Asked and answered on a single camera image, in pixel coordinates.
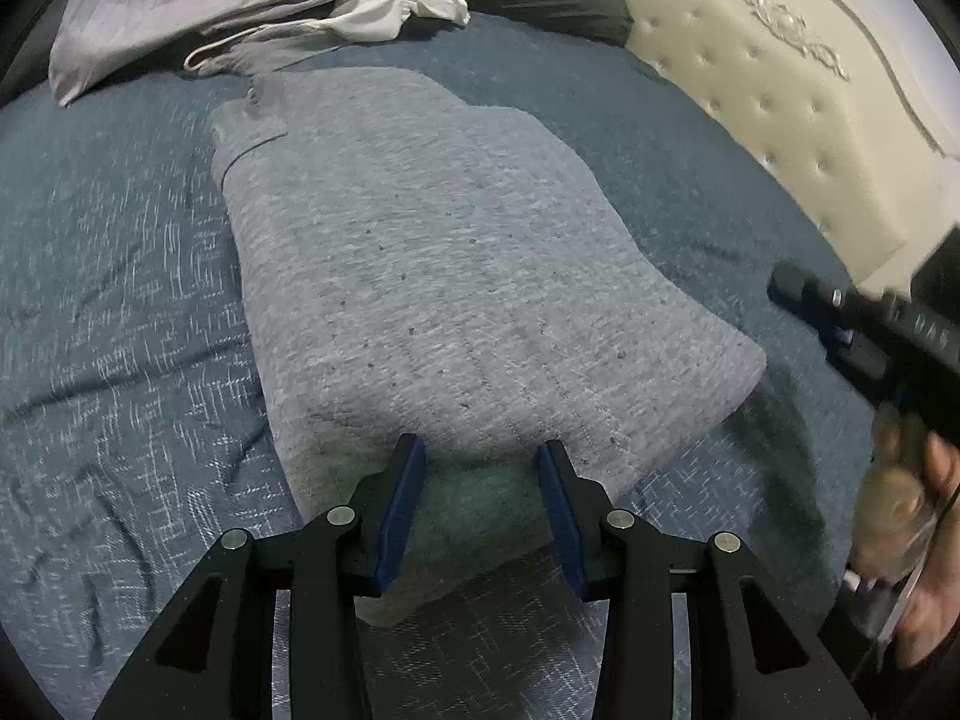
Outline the person's right hand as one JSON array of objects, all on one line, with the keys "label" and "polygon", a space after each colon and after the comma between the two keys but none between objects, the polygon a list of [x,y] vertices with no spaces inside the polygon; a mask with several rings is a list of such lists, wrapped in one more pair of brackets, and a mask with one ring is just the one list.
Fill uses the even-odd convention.
[{"label": "person's right hand", "polygon": [[958,622],[958,449],[916,416],[880,406],[854,507],[843,589],[861,632],[912,668]]}]

